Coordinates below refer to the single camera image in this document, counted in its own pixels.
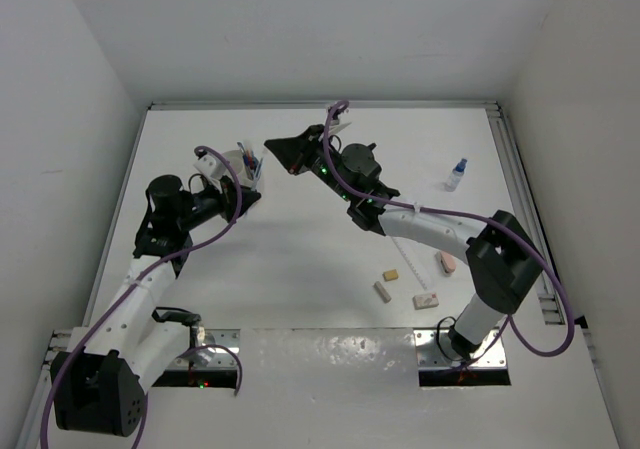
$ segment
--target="white ruler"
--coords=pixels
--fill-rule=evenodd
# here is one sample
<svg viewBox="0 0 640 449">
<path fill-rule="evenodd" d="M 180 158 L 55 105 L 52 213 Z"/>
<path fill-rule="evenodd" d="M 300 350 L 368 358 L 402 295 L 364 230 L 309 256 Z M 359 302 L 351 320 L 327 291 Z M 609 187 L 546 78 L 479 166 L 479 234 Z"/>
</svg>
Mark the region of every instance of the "white ruler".
<svg viewBox="0 0 640 449">
<path fill-rule="evenodd" d="M 422 288 L 425 291 L 433 290 L 433 280 L 427 269 L 420 262 L 420 259 L 418 259 L 415 251 L 411 248 L 410 242 L 400 237 L 392 237 L 391 240 L 398 248 L 398 251 L 400 251 L 400 254 L 411 269 L 411 272 L 413 272 L 413 275 L 418 279 Z"/>
</svg>

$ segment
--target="eraser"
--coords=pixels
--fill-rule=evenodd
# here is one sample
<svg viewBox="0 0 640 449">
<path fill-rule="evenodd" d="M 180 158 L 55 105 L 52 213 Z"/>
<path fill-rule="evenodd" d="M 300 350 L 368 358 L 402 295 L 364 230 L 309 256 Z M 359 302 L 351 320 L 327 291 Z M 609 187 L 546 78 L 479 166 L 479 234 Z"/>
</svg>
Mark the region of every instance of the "eraser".
<svg viewBox="0 0 640 449">
<path fill-rule="evenodd" d="M 427 292 L 426 294 L 418 294 L 413 296 L 413 307 L 416 311 L 420 309 L 427 309 L 429 307 L 436 307 L 440 304 L 438 296 L 435 292 Z"/>
<path fill-rule="evenodd" d="M 385 304 L 391 300 L 391 296 L 389 295 L 389 293 L 387 292 L 387 290 L 384 288 L 384 286 L 380 281 L 376 281 L 373 287 L 375 288 L 376 292 L 378 293 L 378 295 L 380 296 L 380 298 Z"/>
<path fill-rule="evenodd" d="M 398 271 L 396 271 L 395 269 L 391 269 L 390 271 L 385 271 L 382 273 L 382 277 L 384 277 L 384 280 L 387 282 L 395 281 L 399 277 Z"/>
<path fill-rule="evenodd" d="M 439 251 L 438 260 L 440 261 L 440 265 L 442 266 L 442 270 L 445 274 L 453 274 L 456 270 L 456 260 L 448 252 Z"/>
</svg>

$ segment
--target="bottle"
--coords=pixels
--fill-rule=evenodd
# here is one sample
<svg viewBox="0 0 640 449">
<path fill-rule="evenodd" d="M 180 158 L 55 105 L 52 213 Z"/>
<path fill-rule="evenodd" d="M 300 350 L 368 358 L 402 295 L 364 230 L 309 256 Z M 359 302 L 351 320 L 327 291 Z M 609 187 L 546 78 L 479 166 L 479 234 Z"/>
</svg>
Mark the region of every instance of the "bottle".
<svg viewBox="0 0 640 449">
<path fill-rule="evenodd" d="M 444 188 L 447 191 L 453 192 L 456 190 L 456 187 L 458 187 L 458 184 L 460 184 L 460 180 L 462 179 L 462 176 L 464 176 L 464 170 L 466 167 L 467 167 L 467 159 L 465 158 L 460 159 L 460 162 L 458 163 L 458 165 L 454 167 L 453 171 L 451 171 L 451 174 L 449 174 L 449 179 L 447 179 L 447 182 L 444 183 Z"/>
</svg>

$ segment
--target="robotic arm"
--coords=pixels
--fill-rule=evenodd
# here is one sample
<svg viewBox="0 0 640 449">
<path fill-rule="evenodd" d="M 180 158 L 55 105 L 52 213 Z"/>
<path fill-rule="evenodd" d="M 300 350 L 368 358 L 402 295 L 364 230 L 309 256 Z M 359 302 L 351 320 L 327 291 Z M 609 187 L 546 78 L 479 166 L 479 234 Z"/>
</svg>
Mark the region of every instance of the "robotic arm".
<svg viewBox="0 0 640 449">
<path fill-rule="evenodd" d="M 229 221 L 237 193 L 220 165 L 206 153 L 197 154 L 195 167 L 204 188 L 191 193 L 173 175 L 154 179 L 145 195 L 147 211 L 135 237 L 129 272 L 110 305 L 133 283 L 138 288 L 118 307 L 62 376 L 54 399 L 56 422 L 66 430 L 130 435 L 144 413 L 147 393 L 166 367 L 197 344 L 200 316 L 156 312 L 164 291 L 178 278 L 188 254 L 158 266 L 143 281 L 138 275 L 152 263 L 193 245 L 190 231 L 220 215 Z M 241 186 L 244 214 L 261 195 Z M 147 325 L 153 328 L 142 341 Z M 67 352 L 51 364 L 55 379 Z"/>
<path fill-rule="evenodd" d="M 345 127 L 334 116 L 330 139 Z M 448 332 L 452 349 L 470 359 L 491 329 L 505 315 L 514 314 L 541 273 L 537 262 L 509 237 L 491 227 L 477 230 L 447 216 L 417 213 L 346 192 L 327 166 L 322 137 L 324 126 L 310 126 L 296 137 L 265 141 L 282 166 L 292 175 L 315 174 L 349 203 L 347 214 L 365 231 L 403 237 L 446 251 L 469 266 L 476 294 Z M 330 145 L 331 162 L 348 185 L 385 200 L 400 192 L 379 180 L 382 167 L 375 160 L 375 144 L 349 144 L 342 151 Z M 516 218 L 497 211 L 492 219 L 531 243 Z"/>
</svg>

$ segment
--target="wall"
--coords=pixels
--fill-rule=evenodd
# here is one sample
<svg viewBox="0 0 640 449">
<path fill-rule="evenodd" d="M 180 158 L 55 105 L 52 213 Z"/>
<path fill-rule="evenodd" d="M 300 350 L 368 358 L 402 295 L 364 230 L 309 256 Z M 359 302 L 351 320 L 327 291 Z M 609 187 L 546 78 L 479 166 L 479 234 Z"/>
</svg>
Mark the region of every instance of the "wall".
<svg viewBox="0 0 640 449">
<path fill-rule="evenodd" d="M 639 14 L 640 0 L 556 0 L 509 108 L 624 448 L 640 447 Z"/>
<path fill-rule="evenodd" d="M 504 93 L 551 0 L 74 0 L 137 100 Z"/>
<path fill-rule="evenodd" d="M 71 0 L 0 0 L 0 448 L 78 325 L 140 114 Z"/>
</svg>

